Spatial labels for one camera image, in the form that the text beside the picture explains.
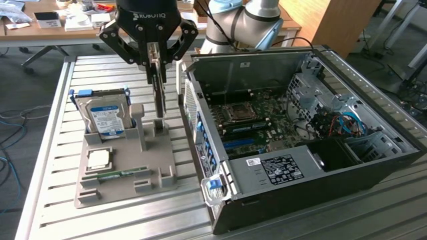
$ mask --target barcode label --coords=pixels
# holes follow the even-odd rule
[[[260,160],[258,157],[257,158],[252,158],[252,159],[246,159],[245,162],[246,162],[248,166],[253,166],[253,165],[261,164],[261,160]]]

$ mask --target psu label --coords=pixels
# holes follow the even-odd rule
[[[260,163],[268,175],[269,182],[273,185],[286,183],[304,177],[289,154],[261,160]]]

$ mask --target blue pcie slot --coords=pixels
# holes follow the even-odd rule
[[[253,138],[246,138],[246,139],[241,139],[241,140],[224,142],[222,145],[224,145],[225,150],[228,150],[228,149],[237,148],[237,147],[240,147],[242,145],[252,144],[253,142],[254,142]]]

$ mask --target paper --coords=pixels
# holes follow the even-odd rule
[[[18,24],[6,24],[6,29],[20,29],[24,27],[29,27],[29,23],[18,23]]]

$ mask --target hard drive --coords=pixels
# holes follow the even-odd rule
[[[102,140],[124,137],[124,130],[133,127],[129,113],[129,90],[69,90],[70,101],[80,111],[85,132],[98,133]]]

